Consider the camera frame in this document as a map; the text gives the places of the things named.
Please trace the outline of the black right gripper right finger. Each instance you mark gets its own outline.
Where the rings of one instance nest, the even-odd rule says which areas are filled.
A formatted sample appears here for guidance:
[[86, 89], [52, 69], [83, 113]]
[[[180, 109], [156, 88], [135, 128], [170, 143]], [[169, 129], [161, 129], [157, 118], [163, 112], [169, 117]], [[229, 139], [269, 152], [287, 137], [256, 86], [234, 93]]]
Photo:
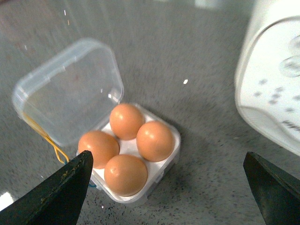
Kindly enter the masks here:
[[267, 225], [300, 223], [300, 180], [254, 152], [243, 168], [254, 199]]

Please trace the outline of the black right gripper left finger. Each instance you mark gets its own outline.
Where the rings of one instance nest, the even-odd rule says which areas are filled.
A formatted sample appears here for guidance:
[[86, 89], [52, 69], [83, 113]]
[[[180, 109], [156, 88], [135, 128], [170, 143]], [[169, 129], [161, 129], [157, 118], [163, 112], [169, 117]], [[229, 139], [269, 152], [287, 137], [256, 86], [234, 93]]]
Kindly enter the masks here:
[[93, 156], [85, 150], [0, 212], [2, 225], [75, 225], [86, 197]]

